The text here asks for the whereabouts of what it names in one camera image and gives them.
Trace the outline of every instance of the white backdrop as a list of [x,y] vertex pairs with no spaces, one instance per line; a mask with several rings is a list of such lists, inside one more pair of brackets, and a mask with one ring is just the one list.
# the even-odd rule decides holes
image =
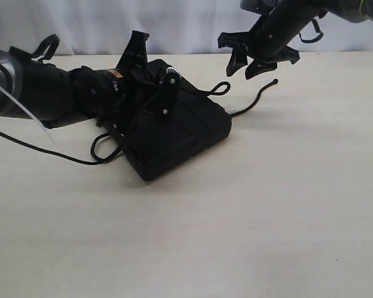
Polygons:
[[[0,49],[34,50],[46,36],[61,38],[60,54],[120,54],[131,31],[150,33],[149,53],[215,53],[222,32],[247,31],[258,16],[240,0],[0,0]],[[301,51],[373,50],[373,23],[350,24],[328,15],[325,37]],[[311,26],[306,38],[315,33]]]

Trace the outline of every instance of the white curtain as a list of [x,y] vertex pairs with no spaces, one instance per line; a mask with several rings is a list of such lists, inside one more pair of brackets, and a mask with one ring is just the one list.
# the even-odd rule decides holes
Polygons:
[[[32,51],[50,34],[61,38],[58,54],[122,53],[132,30],[150,34],[149,53],[217,53],[222,32],[249,30],[258,16],[240,0],[0,0],[0,49]],[[313,45],[295,38],[301,51],[373,50],[373,23],[320,20],[325,37]],[[305,38],[315,36],[311,26]]]

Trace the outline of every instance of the black strap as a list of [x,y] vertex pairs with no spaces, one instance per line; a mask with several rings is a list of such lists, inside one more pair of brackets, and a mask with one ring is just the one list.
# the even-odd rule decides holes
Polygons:
[[318,34],[318,36],[315,37],[314,39],[306,40],[306,39],[303,39],[303,37],[301,36],[301,33],[299,33],[298,36],[300,36],[300,39],[303,43],[319,42],[322,39],[322,37],[324,36],[324,33],[321,31],[321,29],[319,27],[318,21],[313,19],[312,24],[313,24],[313,27],[315,28],[315,32]]
[[44,52],[47,50],[46,54],[42,58],[40,58],[38,61],[42,62],[43,60],[49,60],[54,56],[55,51],[57,50],[59,45],[60,45],[59,37],[56,36],[55,34],[50,35],[49,37],[47,37],[40,43],[36,51],[30,54],[30,57],[38,58],[40,56],[43,56]]

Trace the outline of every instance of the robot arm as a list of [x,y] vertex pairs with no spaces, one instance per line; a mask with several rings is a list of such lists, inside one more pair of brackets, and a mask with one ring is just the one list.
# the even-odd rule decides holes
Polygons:
[[248,32],[222,33],[218,47],[233,49],[227,75],[247,65],[247,57],[254,61],[246,68],[246,79],[273,71],[277,63],[296,63],[298,51],[289,42],[315,17],[328,12],[349,22],[373,20],[373,0],[241,0],[241,8],[260,14]]

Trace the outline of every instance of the white table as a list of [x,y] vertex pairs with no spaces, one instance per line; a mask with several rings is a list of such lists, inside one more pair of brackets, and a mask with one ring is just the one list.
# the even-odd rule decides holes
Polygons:
[[[229,55],[165,59],[202,89],[227,79]],[[373,53],[240,71],[214,100],[238,110],[273,78],[225,142],[151,184],[125,158],[83,166],[0,138],[0,297],[373,297]],[[101,133],[0,129],[84,159]]]

